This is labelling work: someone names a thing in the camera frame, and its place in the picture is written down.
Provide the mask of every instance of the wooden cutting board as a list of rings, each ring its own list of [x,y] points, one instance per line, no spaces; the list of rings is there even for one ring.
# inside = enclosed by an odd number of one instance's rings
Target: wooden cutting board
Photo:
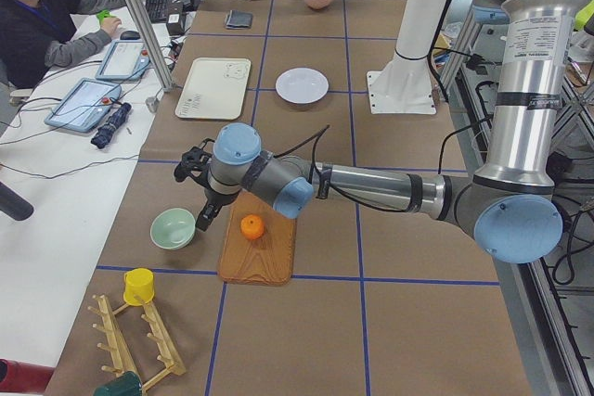
[[[248,240],[239,228],[249,214],[260,216],[265,232]],[[291,278],[296,220],[290,220],[255,195],[243,191],[232,205],[218,275],[229,283],[284,285]]]

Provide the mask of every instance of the black pole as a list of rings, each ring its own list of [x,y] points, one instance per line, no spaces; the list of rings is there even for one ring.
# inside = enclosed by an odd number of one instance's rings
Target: black pole
[[[33,206],[0,182],[0,211],[20,222],[31,217]]]

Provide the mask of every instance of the blue joint cap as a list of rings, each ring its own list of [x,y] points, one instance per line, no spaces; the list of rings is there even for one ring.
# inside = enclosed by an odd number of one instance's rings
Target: blue joint cap
[[[562,217],[553,203],[538,195],[514,195],[480,215],[474,239],[498,260],[529,263],[551,252],[562,230]]]
[[[300,176],[282,188],[272,208],[287,218],[297,218],[313,195],[314,187]]]
[[[474,11],[474,20],[477,23],[487,23],[491,25],[510,23],[510,18],[502,9],[473,5],[472,10]]]
[[[239,166],[252,162],[262,150],[256,129],[242,122],[233,122],[221,129],[214,142],[214,156],[225,164]]]

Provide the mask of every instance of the green bowl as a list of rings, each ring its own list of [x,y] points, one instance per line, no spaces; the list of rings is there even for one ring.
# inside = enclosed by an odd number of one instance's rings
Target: green bowl
[[[150,239],[159,248],[173,250],[187,245],[196,232],[196,220],[190,211],[168,209],[159,214],[150,226]]]

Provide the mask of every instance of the computer mouse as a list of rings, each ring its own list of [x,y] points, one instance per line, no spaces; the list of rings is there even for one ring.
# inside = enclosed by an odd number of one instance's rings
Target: computer mouse
[[[140,39],[140,33],[134,30],[127,30],[120,35],[120,39],[124,41],[135,41]]]

